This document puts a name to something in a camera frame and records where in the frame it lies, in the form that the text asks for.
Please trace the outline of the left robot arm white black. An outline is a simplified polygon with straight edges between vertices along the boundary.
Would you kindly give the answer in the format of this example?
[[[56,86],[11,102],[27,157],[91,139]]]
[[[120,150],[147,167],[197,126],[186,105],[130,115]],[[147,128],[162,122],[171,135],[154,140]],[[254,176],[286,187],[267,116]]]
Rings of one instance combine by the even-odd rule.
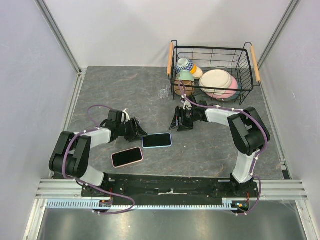
[[[106,196],[110,185],[104,181],[105,174],[89,165],[90,151],[108,144],[119,137],[133,142],[148,134],[135,117],[130,118],[125,110],[111,109],[99,126],[82,132],[63,131],[49,160],[49,169],[65,179],[79,179],[92,185],[92,191],[99,197]]]

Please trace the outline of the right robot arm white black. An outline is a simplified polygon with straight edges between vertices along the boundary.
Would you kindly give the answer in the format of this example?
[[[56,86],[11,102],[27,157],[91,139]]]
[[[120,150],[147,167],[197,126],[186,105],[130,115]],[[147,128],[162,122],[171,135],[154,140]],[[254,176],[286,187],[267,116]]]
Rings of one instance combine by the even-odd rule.
[[[229,127],[236,149],[237,161],[230,175],[229,191],[235,197],[247,191],[246,183],[254,176],[254,168],[261,152],[270,141],[270,133],[254,107],[234,109],[207,104],[200,96],[190,96],[183,107],[176,107],[169,129],[179,132],[192,130],[194,122],[220,124]]]

